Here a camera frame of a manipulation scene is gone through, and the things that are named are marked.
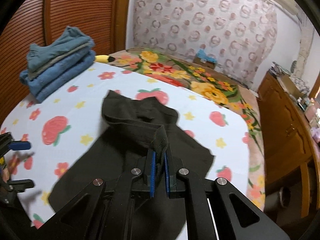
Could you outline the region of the teal folded garment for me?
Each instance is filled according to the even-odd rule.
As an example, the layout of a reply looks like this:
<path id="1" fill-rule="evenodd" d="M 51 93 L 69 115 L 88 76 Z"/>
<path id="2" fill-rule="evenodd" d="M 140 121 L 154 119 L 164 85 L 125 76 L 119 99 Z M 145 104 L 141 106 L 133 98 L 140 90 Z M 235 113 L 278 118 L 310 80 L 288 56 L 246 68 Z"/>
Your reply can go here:
<path id="1" fill-rule="evenodd" d="M 39 46 L 32 43 L 27 54 L 27 70 L 36 72 L 50 60 L 72 51 L 79 46 L 93 42 L 92 38 L 84 34 L 77 27 L 67 26 L 62 35 L 48 46 Z"/>

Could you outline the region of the wooden louvred wardrobe door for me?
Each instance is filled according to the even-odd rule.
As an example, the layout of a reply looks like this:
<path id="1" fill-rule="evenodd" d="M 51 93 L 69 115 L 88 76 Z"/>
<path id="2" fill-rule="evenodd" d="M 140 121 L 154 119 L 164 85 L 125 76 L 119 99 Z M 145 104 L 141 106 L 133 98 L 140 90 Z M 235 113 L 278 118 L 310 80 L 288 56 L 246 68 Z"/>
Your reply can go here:
<path id="1" fill-rule="evenodd" d="M 28 94 L 18 76 L 29 46 L 48 46 L 67 26 L 93 38 L 97 54 L 125 49 L 129 0 L 22 0 L 1 28 L 1 120 Z"/>

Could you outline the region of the blue denim folded jeans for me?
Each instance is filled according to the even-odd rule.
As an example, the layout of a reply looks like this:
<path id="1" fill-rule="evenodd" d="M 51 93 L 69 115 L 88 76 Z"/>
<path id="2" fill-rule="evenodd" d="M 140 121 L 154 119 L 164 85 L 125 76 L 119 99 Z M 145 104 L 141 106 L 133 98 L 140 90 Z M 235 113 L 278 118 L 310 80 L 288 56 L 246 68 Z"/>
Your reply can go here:
<path id="1" fill-rule="evenodd" d="M 80 49 L 53 64 L 38 77 L 29 79 L 26 70 L 20 73 L 20 82 L 29 88 L 29 92 L 38 103 L 57 91 L 65 83 L 88 69 L 95 60 L 95 51 Z"/>

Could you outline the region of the cardboard box with blue cloth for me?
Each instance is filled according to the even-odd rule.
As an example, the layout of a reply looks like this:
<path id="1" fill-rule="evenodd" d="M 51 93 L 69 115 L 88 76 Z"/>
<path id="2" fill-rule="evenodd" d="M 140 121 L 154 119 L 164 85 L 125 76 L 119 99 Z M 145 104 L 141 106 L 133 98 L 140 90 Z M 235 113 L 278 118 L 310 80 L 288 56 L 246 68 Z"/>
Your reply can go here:
<path id="1" fill-rule="evenodd" d="M 215 69 L 217 60 L 213 55 L 206 54 L 206 52 L 203 49 L 200 49 L 196 53 L 193 59 L 193 63 L 210 68 L 210 69 Z"/>

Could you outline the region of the black pants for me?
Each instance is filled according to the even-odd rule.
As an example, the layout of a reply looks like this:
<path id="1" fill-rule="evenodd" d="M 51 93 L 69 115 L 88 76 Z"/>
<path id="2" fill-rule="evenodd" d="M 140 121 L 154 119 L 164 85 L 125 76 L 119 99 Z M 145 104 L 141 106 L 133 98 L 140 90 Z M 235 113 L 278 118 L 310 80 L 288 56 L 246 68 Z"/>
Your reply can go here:
<path id="1" fill-rule="evenodd" d="M 136 201 L 132 237 L 176 239 L 185 225 L 184 201 L 167 197 L 164 152 L 170 145 L 172 155 L 201 178 L 210 170 L 213 155 L 177 126 L 174 109 L 154 97 L 132 100 L 109 91 L 101 115 L 106 131 L 55 184 L 49 197 L 51 207 L 59 211 L 93 179 L 117 179 L 152 149 L 156 151 L 156 193 L 151 199 Z"/>

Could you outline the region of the wooden sideboard cabinet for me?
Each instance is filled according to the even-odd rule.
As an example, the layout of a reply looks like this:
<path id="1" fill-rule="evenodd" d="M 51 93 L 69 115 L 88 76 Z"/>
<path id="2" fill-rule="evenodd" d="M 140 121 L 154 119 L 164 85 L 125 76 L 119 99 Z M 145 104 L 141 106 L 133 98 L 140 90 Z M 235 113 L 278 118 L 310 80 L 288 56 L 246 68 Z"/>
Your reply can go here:
<path id="1" fill-rule="evenodd" d="M 319 210 L 319 147 L 304 113 L 270 72 L 258 88 L 266 190 L 301 184 L 299 216 Z"/>

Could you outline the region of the grey folded garment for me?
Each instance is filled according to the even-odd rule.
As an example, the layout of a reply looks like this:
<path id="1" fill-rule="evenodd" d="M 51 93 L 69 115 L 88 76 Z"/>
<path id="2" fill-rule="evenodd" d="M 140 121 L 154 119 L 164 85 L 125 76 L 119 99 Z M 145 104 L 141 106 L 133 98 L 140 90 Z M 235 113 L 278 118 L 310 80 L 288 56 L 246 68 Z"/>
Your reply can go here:
<path id="1" fill-rule="evenodd" d="M 68 57 L 69 55 L 75 53 L 76 51 L 79 51 L 80 49 L 83 48 L 91 48 L 94 45 L 93 42 L 86 42 L 62 55 L 59 55 L 51 60 L 49 60 L 47 63 L 43 64 L 42 66 L 40 66 L 39 68 L 37 68 L 35 71 L 30 72 L 28 71 L 28 77 L 30 80 L 33 80 L 34 78 L 36 78 L 37 76 L 39 76 L 42 72 L 44 72 L 45 70 L 47 70 L 49 67 L 53 66 L 55 63 L 57 63 L 58 61 L 64 59 L 65 57 Z"/>

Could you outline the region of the yellow plush toy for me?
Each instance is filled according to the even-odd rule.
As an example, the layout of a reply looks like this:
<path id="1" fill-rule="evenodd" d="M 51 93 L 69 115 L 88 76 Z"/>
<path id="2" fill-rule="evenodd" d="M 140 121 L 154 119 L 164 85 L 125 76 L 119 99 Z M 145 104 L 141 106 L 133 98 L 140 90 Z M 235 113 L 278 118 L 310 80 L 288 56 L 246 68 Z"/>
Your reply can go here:
<path id="1" fill-rule="evenodd" d="M 96 55 L 95 56 L 95 62 L 98 62 L 98 63 L 111 63 L 115 60 L 116 59 L 110 55 Z"/>

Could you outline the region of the floral colourful blanket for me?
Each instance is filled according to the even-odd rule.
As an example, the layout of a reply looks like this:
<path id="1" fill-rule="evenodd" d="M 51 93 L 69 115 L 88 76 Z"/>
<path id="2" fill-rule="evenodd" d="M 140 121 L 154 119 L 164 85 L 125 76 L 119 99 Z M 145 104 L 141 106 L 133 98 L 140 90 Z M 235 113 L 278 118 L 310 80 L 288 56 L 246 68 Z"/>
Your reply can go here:
<path id="1" fill-rule="evenodd" d="M 206 130 L 217 152 L 210 176 L 223 177 L 236 185 L 243 181 L 245 193 L 259 209 L 265 207 L 265 161 L 260 113 L 256 97 L 230 78 L 196 63 L 159 51 L 131 48 L 112 54 L 113 66 L 137 72 L 150 82 L 162 81 L 190 91 L 195 106 L 203 97 L 215 109 L 204 109 Z"/>

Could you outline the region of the cardboard box on cabinet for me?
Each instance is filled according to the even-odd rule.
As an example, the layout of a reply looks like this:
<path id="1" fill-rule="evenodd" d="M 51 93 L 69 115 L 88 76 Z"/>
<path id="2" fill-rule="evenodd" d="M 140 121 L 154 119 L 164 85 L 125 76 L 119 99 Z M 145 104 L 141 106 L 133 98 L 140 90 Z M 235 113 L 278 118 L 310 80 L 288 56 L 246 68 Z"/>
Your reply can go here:
<path id="1" fill-rule="evenodd" d="M 278 82 L 280 83 L 283 90 L 285 90 L 288 94 L 292 95 L 294 98 L 302 98 L 303 94 L 298 90 L 296 85 L 290 79 L 288 75 L 282 75 L 277 77 Z"/>

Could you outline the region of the patterned sheer curtain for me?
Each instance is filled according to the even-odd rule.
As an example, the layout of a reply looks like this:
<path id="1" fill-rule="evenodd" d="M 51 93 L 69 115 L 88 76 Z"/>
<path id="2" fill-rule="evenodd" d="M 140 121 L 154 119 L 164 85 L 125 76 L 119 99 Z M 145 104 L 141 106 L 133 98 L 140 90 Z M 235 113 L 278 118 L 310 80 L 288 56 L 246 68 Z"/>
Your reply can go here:
<path id="1" fill-rule="evenodd" d="M 186 60 L 204 56 L 247 86 L 277 38 L 269 0 L 135 0 L 133 19 L 135 46 Z"/>

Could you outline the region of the white floral strawberry sheet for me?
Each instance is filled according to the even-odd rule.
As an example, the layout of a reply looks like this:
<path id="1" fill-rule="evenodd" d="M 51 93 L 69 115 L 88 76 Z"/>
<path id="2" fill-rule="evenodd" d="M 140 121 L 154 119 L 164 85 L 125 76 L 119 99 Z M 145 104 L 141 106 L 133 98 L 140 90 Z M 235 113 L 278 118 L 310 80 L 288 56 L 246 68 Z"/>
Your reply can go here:
<path id="1" fill-rule="evenodd" d="M 1 239 L 252 239 L 244 119 L 94 63 L 1 128 Z"/>

